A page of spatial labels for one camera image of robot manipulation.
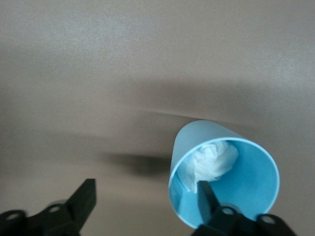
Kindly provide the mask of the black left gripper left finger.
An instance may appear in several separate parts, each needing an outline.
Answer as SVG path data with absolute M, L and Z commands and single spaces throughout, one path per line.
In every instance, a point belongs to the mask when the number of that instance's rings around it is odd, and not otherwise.
M 86 179 L 64 203 L 27 216 L 21 209 L 0 214 L 2 236 L 79 236 L 96 205 L 96 180 Z

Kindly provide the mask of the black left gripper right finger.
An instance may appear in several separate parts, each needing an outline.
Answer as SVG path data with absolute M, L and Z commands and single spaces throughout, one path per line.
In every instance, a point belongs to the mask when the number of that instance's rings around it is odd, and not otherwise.
M 250 220 L 233 205 L 219 203 L 210 183 L 200 181 L 198 194 L 205 202 L 210 219 L 192 233 L 193 236 L 295 236 L 296 233 L 280 217 L 259 214 Z

